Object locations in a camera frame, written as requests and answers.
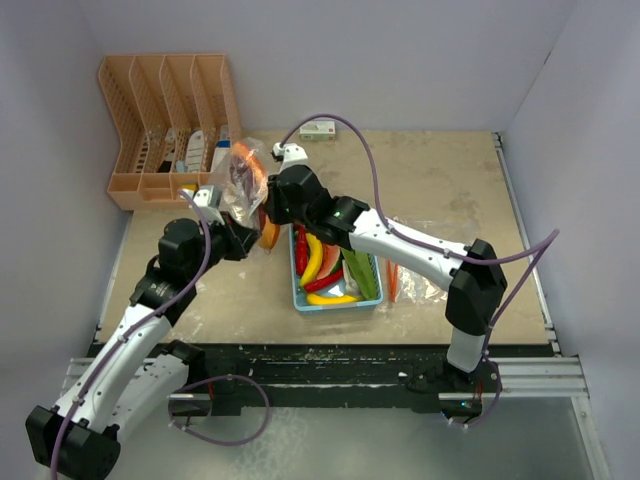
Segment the green leafy vegetable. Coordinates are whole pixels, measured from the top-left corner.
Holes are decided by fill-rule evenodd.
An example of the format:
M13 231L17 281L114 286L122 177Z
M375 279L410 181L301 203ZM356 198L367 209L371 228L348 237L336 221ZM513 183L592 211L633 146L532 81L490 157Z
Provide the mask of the green leafy vegetable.
M355 280L365 300L377 297L377 283L368 254L360 251L342 249L351 277Z

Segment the clear polka dot zip bag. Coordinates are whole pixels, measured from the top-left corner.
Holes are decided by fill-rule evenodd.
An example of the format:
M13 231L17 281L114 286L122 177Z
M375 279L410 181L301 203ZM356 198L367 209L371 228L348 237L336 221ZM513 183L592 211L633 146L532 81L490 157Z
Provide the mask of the clear polka dot zip bag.
M237 223L258 232L262 230L259 211L267 197L266 154L262 141L246 137L215 153L209 170L209 183L222 191L221 208Z

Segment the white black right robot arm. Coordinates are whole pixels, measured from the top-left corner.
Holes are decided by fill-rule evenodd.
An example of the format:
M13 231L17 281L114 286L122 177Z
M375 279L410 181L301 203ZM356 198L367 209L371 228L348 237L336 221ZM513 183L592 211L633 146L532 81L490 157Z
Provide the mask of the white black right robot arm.
M440 240L391 221L363 201L332 195L306 165L271 175L267 188L265 210L273 223L298 223L323 243L387 259L445 291L452 326L446 383L467 391L479 381L489 323L507 288L489 243Z

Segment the orange purple papaya slice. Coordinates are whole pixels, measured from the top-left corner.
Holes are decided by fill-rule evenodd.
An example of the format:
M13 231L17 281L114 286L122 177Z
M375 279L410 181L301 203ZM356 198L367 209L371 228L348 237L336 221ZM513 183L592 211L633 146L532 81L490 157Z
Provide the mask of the orange purple papaya slice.
M236 219L258 229L258 246L270 252L278 241L280 227L265 212L269 176L263 162L265 155L265 146L259 140L247 137L234 143L230 150L229 178L241 202Z

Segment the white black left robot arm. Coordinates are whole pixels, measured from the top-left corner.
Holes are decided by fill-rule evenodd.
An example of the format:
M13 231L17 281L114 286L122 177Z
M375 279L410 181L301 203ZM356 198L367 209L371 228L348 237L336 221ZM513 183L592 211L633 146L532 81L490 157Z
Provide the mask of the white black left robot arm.
M26 431L35 460L70 479L106 478L133 430L173 391L206 378L202 350L172 342L144 361L196 296L197 280L222 260L244 259L258 231L227 212L198 223L169 222L130 304L91 365L54 404L35 407Z

